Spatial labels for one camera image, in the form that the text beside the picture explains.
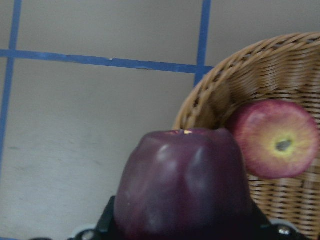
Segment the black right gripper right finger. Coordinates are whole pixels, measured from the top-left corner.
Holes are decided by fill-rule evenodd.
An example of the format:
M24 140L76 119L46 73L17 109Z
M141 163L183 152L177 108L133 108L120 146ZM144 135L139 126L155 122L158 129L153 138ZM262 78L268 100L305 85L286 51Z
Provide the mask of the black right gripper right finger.
M268 240L271 235L271 222L256 203L252 206L252 235L254 240Z

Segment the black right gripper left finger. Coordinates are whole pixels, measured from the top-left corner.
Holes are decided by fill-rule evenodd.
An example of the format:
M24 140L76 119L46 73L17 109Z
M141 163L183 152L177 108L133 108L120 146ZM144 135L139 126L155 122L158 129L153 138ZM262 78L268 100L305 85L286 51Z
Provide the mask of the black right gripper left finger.
M102 215L100 216L100 219L96 224L96 231L99 235L100 240L115 239L115 232L116 232L115 219L114 219L115 199L116 199L115 196L112 196L109 199Z

